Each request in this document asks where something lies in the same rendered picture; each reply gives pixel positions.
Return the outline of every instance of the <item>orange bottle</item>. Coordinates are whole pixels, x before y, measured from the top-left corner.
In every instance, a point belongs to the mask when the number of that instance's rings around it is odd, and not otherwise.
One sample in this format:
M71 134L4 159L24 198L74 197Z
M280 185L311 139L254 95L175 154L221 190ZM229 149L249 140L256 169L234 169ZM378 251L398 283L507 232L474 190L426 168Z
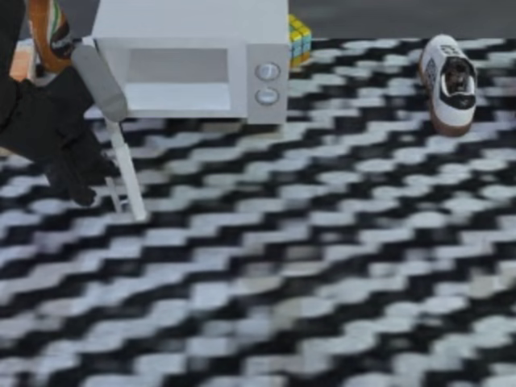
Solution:
M51 73L71 65L73 39L66 15L57 0L27 0L32 39L41 64Z

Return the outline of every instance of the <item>microwave top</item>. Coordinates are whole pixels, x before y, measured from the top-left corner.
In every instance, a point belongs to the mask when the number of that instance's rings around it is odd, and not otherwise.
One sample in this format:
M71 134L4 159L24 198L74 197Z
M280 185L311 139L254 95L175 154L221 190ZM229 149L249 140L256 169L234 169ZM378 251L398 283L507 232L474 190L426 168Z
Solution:
M289 43L288 0L100 0L94 39Z

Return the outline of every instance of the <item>microwave knob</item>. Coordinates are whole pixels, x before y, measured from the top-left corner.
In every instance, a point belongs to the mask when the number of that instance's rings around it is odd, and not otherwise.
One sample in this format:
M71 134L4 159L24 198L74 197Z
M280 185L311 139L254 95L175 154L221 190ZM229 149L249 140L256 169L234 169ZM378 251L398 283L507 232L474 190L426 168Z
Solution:
M272 89L270 87L259 90L258 93L256 93L256 100L261 105L271 106L278 102L279 99L280 94L276 89Z
M280 66L275 63L264 63L256 68L256 76L262 81L274 81L280 73Z

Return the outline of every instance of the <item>shoe sole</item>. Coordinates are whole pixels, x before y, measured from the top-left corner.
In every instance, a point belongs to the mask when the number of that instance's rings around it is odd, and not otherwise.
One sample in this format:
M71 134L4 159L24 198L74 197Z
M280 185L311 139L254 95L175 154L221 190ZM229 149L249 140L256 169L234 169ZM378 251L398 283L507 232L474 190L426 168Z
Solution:
M469 132L469 129L471 128L473 121L471 120L466 125L463 125L460 127L455 127L455 126L444 123L443 121L441 121L439 119L439 117L437 117L437 114L435 113L435 108L434 108L433 92L432 92L431 87L427 84L426 78L424 77L424 72L422 70L422 58L425 54L426 49L427 48L424 48L422 50L421 56L419 57L418 72L419 72L419 77L421 78L422 85L425 87L425 90L427 91L427 94L429 96L428 103L429 103L429 107L430 107L430 117L431 117L432 124L434 125L435 130L441 135L445 135L446 137L461 137Z

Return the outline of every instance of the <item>bottle label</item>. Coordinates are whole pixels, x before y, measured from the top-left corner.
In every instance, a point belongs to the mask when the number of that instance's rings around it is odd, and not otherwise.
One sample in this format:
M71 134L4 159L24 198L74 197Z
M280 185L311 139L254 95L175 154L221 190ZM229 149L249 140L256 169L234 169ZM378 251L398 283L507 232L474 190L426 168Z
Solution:
M53 1L52 17L48 19L48 42L50 49L60 59L70 59L73 50L73 40L68 20L64 17L57 1Z

